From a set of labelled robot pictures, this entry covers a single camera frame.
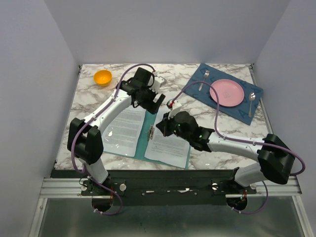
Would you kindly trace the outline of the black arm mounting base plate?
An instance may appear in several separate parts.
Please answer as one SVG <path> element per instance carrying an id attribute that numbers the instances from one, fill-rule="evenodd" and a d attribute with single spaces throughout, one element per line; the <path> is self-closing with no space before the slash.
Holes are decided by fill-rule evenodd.
<path id="1" fill-rule="evenodd" d="M 233 181 L 233 170 L 111 170 L 103 186 L 73 170 L 53 170 L 52 178 L 79 178 L 79 196 L 92 206 L 226 205 L 244 209 L 250 187 Z"/>

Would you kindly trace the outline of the single printed paper sheet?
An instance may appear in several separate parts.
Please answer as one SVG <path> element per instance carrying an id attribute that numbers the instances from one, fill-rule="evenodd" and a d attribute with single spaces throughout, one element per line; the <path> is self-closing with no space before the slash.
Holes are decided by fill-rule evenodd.
<path id="1" fill-rule="evenodd" d="M 132 106 L 123 110 L 102 134 L 104 152 L 134 157 L 146 111 Z"/>

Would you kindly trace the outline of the printed white paper sheets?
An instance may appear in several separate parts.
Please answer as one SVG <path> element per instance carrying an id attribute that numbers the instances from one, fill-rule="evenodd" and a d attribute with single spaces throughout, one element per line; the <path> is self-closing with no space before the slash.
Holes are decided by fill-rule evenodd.
<path id="1" fill-rule="evenodd" d="M 166 112 L 167 110 L 161 110 L 156 115 L 153 124 L 155 132 L 152 140 L 148 141 L 144 157 L 152 161 L 162 162 L 166 165 L 187 169 L 188 159 L 190 157 L 189 143 L 175 135 L 164 137 L 156 128 L 156 124 L 162 120 Z"/>

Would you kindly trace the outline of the teal plastic folder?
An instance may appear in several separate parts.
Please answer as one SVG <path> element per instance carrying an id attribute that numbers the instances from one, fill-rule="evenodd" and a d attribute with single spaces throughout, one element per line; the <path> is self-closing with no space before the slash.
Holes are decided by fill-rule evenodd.
<path id="1" fill-rule="evenodd" d="M 165 107 L 161 107 L 159 111 L 167 110 Z M 103 164 L 108 169 L 114 168 L 126 168 L 128 165 L 134 166 L 135 168 L 144 168 L 144 169 L 159 169 L 159 168 L 169 168 L 171 165 L 166 165 L 159 161 L 152 161 L 144 157 L 145 151 L 148 145 L 147 141 L 147 131 L 150 126 L 154 124 L 156 115 L 152 115 L 146 111 L 144 123 L 140 136 L 137 142 L 136 153 L 134 157 L 125 157 L 116 154 L 109 154 L 103 152 L 101 159 Z"/>

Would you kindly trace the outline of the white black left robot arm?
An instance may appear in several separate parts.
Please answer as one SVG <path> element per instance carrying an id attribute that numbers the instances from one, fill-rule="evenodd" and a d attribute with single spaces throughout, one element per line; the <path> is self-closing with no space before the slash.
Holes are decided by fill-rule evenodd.
<path id="1" fill-rule="evenodd" d="M 154 115 L 165 99 L 165 95 L 158 93 L 166 83 L 165 79 L 143 67 L 144 64 L 135 65 L 134 76 L 128 80 L 120 79 L 112 95 L 99 108 L 70 123 L 67 149 L 71 153 L 72 165 L 76 172 L 90 176 L 92 188 L 99 195 L 106 194 L 110 187 L 109 174 L 101 160 L 103 132 L 129 106 L 140 106 Z"/>

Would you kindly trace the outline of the silver folder clip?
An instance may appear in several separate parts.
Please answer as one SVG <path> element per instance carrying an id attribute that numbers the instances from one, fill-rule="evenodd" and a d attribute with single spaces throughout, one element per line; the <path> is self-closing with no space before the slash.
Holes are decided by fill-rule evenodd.
<path id="1" fill-rule="evenodd" d="M 153 125 L 151 125 L 149 130 L 147 131 L 147 141 L 152 140 L 154 132 L 155 132 L 155 128 Z"/>

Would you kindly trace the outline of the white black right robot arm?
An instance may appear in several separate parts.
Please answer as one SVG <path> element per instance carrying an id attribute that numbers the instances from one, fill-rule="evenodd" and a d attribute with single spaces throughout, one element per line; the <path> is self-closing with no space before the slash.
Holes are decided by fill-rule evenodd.
<path id="1" fill-rule="evenodd" d="M 179 112 L 173 118 L 168 116 L 165 113 L 156 124 L 163 136 L 175 135 L 198 151 L 229 153 L 255 161 L 247 167 L 234 169 L 233 176 L 227 181 L 230 192 L 237 194 L 245 187 L 265 180 L 287 184 L 295 157 L 278 136 L 229 138 L 218 135 L 214 129 L 199 126 L 188 112 Z"/>

